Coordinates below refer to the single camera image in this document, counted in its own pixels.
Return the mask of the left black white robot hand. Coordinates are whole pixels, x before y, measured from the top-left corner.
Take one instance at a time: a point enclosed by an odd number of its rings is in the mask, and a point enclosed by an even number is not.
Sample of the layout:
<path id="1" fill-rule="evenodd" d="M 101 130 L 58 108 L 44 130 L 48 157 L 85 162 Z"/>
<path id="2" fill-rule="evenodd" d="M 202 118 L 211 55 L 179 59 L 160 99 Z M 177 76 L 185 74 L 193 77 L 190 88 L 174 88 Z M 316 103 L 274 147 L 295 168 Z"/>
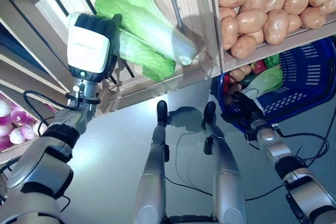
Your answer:
<path id="1" fill-rule="evenodd" d="M 103 18 L 86 13 L 68 17 L 67 61 L 73 77 L 99 83 L 111 75 L 117 58 L 113 42 L 120 14 Z"/>

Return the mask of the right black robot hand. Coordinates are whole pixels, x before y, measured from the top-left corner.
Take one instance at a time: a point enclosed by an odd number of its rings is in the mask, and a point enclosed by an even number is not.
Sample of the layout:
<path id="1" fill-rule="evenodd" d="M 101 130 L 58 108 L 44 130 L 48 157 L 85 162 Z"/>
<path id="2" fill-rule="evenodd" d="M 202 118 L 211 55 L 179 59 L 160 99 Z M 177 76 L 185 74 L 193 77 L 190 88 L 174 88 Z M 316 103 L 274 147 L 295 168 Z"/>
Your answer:
<path id="1" fill-rule="evenodd" d="M 232 98 L 232 105 L 238 106 L 238 111 L 233 111 L 230 105 L 225 106 L 221 114 L 225 122 L 238 126 L 240 130 L 246 132 L 251 129 L 251 125 L 255 121 L 265 120 L 263 111 L 257 106 L 254 100 L 241 92 L 235 92 Z"/>

